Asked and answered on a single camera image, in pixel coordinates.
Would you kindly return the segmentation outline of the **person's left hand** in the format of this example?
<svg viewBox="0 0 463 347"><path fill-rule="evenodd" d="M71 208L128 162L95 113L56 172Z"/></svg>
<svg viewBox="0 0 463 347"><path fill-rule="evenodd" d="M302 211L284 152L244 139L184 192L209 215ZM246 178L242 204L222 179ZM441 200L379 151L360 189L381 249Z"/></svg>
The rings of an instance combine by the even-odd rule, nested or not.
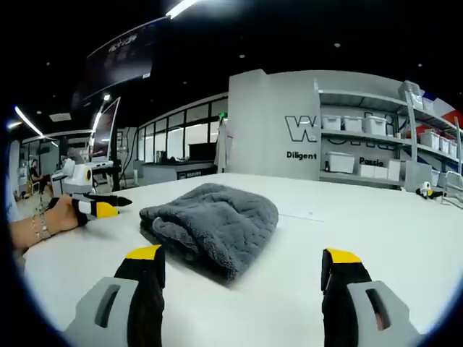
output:
<svg viewBox="0 0 463 347"><path fill-rule="evenodd" d="M55 200L55 204L40 214L41 236L48 239L58 233L71 231L84 226L87 222L79 222L72 206L73 199L69 195L62 195Z"/></svg>

